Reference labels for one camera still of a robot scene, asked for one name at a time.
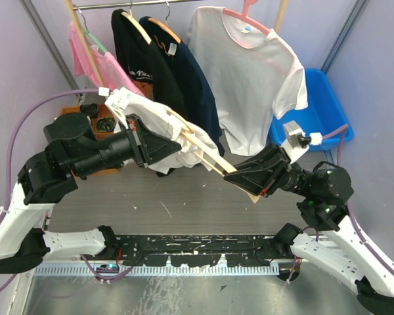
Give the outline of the cream wooden hanger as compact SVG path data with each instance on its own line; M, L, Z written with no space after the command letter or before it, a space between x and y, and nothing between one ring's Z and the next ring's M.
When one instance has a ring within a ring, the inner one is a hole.
M203 154L199 154L198 152L193 152L193 154L201 159L206 165L212 168L216 173L220 174L224 177L224 171L226 173L232 173L237 171L237 169L230 164L227 160L221 157L219 154L215 153L208 145L203 143L194 132L194 129L191 127L191 124L186 121L182 116L180 116L177 112L168 109L166 110L167 115L176 117L181 123L181 135L191 144L195 145L198 149L203 151Z

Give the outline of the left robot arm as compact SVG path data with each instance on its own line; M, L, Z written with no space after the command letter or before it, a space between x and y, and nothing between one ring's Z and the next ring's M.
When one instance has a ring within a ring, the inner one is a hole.
M0 215L0 274L19 274L45 259L83 254L110 260L118 240L109 226L86 232L46 232L36 223L74 190L76 179L105 169L119 169L132 159L149 167L178 152L181 145L149 130L139 116L127 126L97 140L85 115L69 113L44 127L48 145L24 164L14 185L9 209Z

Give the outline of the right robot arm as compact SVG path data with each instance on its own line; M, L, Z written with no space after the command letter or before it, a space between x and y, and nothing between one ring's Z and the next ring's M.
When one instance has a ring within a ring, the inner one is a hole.
M277 255L307 259L353 291L372 314L394 314L394 262L363 232L350 214L351 177L340 166L319 163L312 171L297 163L306 146L267 145L227 171L224 179L247 193L268 197L281 189L302 196L303 220L342 251L339 255L302 229L286 224L275 236Z

